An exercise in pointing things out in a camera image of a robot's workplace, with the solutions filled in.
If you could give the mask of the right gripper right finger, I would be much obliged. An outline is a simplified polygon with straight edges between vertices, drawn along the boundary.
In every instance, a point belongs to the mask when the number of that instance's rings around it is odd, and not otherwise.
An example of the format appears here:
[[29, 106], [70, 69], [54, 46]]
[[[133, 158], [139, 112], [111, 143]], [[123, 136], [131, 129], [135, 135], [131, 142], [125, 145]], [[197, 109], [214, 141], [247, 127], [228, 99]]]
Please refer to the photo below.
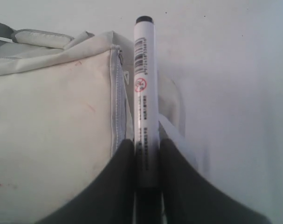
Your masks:
[[169, 224], [269, 224], [271, 221], [203, 178], [170, 139], [160, 143], [159, 168]]

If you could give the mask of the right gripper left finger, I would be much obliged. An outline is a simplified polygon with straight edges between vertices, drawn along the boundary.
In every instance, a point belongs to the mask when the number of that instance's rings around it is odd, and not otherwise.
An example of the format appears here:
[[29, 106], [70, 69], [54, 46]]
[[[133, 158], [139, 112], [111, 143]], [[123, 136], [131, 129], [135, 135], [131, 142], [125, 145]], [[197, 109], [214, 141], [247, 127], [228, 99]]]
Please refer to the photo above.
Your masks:
[[135, 151], [123, 140], [112, 159], [83, 192], [41, 224], [131, 224], [135, 189]]

